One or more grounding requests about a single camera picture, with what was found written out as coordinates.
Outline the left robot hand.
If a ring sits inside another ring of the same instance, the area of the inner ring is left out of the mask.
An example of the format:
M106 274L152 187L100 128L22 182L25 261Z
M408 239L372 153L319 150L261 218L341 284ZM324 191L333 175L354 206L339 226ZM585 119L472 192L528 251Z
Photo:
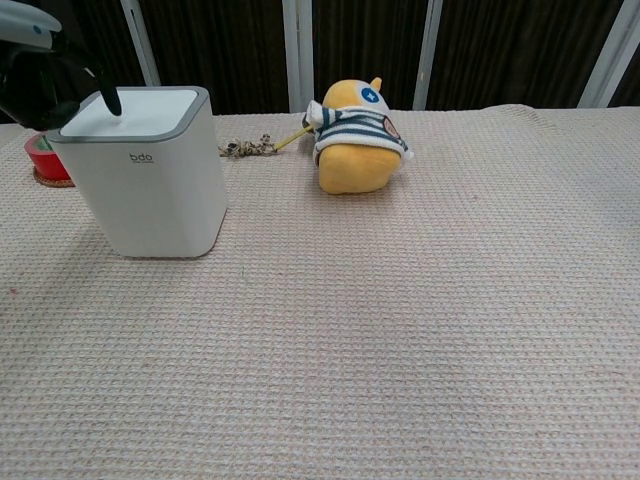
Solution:
M61 61L87 73L106 107L122 114L114 82L103 63L63 30L51 14L18 1L1 3L1 111L21 126L47 131L61 128L80 103L58 97L51 62Z

